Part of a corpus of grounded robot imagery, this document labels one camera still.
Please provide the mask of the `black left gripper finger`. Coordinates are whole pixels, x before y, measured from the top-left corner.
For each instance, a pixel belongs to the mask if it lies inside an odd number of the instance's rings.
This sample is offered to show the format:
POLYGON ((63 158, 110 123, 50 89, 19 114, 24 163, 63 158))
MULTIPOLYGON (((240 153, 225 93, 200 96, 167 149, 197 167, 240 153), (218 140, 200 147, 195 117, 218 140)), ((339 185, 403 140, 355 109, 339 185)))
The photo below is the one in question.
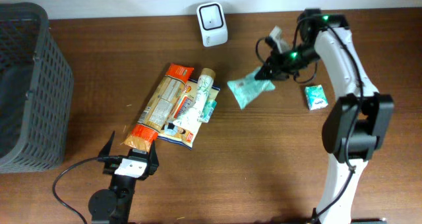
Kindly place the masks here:
POLYGON ((158 155, 156 153, 156 143, 155 141, 152 142, 152 145, 150 147, 150 153, 149 153, 149 164, 151 167, 158 167, 159 161, 158 161, 158 155))
POLYGON ((98 157, 107 157, 109 155, 114 137, 115 137, 115 131, 111 133, 109 140, 105 143, 104 147, 100 150, 98 157))

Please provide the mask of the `teal tissue pouch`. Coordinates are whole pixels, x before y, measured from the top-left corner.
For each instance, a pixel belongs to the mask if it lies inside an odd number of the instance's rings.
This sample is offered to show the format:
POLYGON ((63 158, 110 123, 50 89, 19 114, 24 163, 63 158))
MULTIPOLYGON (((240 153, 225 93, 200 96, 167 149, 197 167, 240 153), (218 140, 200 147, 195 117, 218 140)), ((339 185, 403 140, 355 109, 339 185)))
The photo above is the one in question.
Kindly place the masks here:
POLYGON ((246 77, 227 82, 227 86, 232 91, 240 109, 244 109, 262 92, 270 92, 276 89, 270 80, 255 80, 255 76, 259 70, 260 67, 257 67, 246 77))

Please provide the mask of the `orange spaghetti package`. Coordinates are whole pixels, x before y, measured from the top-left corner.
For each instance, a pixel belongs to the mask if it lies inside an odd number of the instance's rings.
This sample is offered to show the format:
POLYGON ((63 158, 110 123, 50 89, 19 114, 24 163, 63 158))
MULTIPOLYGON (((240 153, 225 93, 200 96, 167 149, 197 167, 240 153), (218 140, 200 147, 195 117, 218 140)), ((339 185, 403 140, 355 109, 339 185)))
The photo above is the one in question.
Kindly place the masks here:
POLYGON ((170 64, 124 145, 149 152, 194 68, 170 64))

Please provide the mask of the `small teal tissue box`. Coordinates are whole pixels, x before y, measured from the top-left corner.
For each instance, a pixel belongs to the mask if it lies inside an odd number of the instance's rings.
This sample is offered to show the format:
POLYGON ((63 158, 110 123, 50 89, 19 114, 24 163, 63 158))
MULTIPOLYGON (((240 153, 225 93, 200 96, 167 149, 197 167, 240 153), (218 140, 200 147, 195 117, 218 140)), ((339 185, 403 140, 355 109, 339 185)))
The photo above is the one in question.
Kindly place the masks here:
POLYGON ((321 85, 307 86, 305 88, 305 97, 310 111, 328 106, 328 100, 321 85))

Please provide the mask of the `white green tube beige cap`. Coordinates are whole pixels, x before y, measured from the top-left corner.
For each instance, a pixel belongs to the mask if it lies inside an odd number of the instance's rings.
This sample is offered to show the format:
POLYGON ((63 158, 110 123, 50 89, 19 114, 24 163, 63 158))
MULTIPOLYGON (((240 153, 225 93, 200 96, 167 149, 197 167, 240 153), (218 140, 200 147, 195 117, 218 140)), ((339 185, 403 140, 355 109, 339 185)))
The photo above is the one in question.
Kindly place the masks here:
POLYGON ((209 68, 204 68, 198 78, 194 103, 182 114, 180 114, 173 124, 185 130, 194 131, 210 94, 216 73, 209 68))

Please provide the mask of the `small teal white packet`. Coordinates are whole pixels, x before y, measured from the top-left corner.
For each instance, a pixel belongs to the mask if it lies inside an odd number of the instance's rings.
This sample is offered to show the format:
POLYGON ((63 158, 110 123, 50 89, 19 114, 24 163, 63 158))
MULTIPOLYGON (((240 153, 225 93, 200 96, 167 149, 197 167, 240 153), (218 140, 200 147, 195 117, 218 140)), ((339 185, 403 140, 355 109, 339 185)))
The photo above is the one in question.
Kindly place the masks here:
POLYGON ((200 118, 199 118, 199 121, 201 123, 208 123, 209 122, 216 105, 217 105, 217 102, 215 100, 208 99, 206 101, 204 108, 202 110, 202 113, 200 115, 200 118))

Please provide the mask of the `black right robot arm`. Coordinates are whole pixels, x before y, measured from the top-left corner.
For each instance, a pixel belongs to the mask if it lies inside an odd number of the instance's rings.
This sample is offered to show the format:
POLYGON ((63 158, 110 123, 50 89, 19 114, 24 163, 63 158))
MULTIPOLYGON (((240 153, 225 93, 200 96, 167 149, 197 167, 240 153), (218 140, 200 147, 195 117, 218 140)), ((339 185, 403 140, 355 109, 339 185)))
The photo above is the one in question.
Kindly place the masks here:
POLYGON ((309 223, 352 223, 351 208, 359 180, 379 150, 394 111, 389 94, 381 94, 355 51, 352 32, 342 14, 305 9, 297 19, 294 42, 286 45, 275 27, 263 37, 271 52, 256 80, 287 80, 309 64, 322 61, 336 102, 322 126, 328 154, 324 192, 309 223))

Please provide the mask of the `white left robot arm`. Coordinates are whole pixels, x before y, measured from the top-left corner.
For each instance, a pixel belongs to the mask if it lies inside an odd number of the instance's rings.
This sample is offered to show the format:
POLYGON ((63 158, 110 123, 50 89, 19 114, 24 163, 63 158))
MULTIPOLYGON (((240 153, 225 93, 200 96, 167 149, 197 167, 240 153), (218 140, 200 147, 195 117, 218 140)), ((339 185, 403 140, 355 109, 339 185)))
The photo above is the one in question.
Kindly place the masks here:
POLYGON ((132 148, 127 155, 110 156, 114 136, 98 154, 98 161, 104 163, 103 174, 110 175, 111 181, 107 189, 95 192, 89 200, 93 223, 128 223, 136 182, 147 179, 159 167, 155 144, 148 152, 132 148))

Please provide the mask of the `grey plastic mesh basket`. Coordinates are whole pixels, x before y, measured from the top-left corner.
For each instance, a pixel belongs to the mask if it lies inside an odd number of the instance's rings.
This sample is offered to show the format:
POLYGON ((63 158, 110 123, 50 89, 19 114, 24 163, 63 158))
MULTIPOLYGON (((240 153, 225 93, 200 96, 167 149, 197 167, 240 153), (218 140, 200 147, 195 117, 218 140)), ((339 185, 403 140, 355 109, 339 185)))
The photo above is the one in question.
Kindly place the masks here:
POLYGON ((35 3, 1 5, 1 172, 54 169, 65 156, 74 76, 35 3))

